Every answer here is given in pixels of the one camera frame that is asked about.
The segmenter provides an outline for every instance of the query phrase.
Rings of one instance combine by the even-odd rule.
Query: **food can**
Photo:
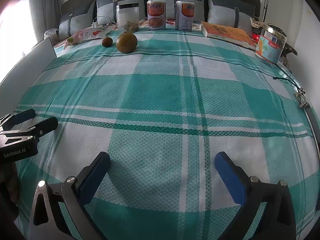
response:
[[[150,31],[165,30],[165,1],[153,0],[147,2],[148,24]]]
[[[189,32],[192,30],[194,10],[195,3],[193,2],[176,2],[176,30]]]
[[[256,47],[256,55],[273,64],[278,62],[287,41],[284,32],[276,28],[265,24]]]

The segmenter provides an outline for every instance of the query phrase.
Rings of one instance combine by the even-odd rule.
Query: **orange book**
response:
[[[231,42],[247,49],[255,50],[256,43],[243,29],[201,22],[200,30],[205,37]]]

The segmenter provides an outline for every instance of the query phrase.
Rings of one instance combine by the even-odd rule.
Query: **curtain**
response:
[[[59,28],[61,0],[29,0],[29,4],[33,28],[40,42],[45,31]]]

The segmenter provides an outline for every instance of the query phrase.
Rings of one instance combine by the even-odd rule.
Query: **glass jar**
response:
[[[139,4],[129,3],[117,5],[117,24],[119,34],[137,32],[139,30]]]

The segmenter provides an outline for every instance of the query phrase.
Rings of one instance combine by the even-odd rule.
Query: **pink plastic package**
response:
[[[107,36],[107,34],[114,28],[114,25],[109,25],[81,30],[73,34],[66,40],[65,44],[63,45],[63,49],[65,49],[68,46],[74,46],[95,39],[104,39]]]

